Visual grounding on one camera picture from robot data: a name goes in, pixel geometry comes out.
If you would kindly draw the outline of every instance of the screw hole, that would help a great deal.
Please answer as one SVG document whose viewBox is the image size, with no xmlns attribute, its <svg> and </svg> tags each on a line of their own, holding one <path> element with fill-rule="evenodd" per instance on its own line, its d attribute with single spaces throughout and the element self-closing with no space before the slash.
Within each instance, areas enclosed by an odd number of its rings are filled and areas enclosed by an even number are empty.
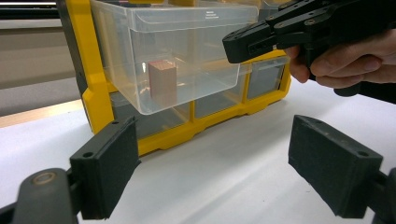
<svg viewBox="0 0 396 224">
<path fill-rule="evenodd" d="M 363 151 L 358 151 L 358 154 L 363 156 L 363 157 L 368 157 L 369 154 L 367 152 L 363 152 Z"/>
<path fill-rule="evenodd" d="M 91 152 L 86 152 L 86 153 L 84 153 L 84 154 L 82 155 L 82 157 L 84 157 L 84 158 L 89 158 L 89 157 L 91 157 L 91 156 L 93 156 L 93 153 L 91 153 Z"/>
</svg>

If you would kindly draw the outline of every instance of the white table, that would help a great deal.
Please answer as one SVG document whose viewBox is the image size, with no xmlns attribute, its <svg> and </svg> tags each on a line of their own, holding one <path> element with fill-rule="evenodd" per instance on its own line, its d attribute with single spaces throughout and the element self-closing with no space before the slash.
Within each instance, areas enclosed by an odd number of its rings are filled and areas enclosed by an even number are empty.
<svg viewBox="0 0 396 224">
<path fill-rule="evenodd" d="M 335 217 L 288 165 L 292 119 L 329 123 L 383 155 L 388 174 L 396 167 L 395 112 L 395 105 L 293 80 L 288 96 L 263 111 L 142 158 L 111 218 L 97 223 L 371 223 L 370 210 L 364 220 Z M 83 110 L 0 129 L 0 207 L 15 202 L 28 175 L 69 168 L 91 137 Z"/>
</svg>

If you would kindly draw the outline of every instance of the human hand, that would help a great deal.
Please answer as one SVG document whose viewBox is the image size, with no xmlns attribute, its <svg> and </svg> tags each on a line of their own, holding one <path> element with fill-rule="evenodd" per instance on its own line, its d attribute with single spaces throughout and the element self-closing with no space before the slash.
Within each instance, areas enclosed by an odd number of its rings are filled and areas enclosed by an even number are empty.
<svg viewBox="0 0 396 224">
<path fill-rule="evenodd" d="M 305 83 L 310 75 L 300 47 L 285 50 L 290 56 L 290 72 Z M 362 41 L 328 49 L 311 64 L 318 84 L 341 89 L 369 81 L 396 83 L 396 30 L 373 35 Z"/>
</svg>

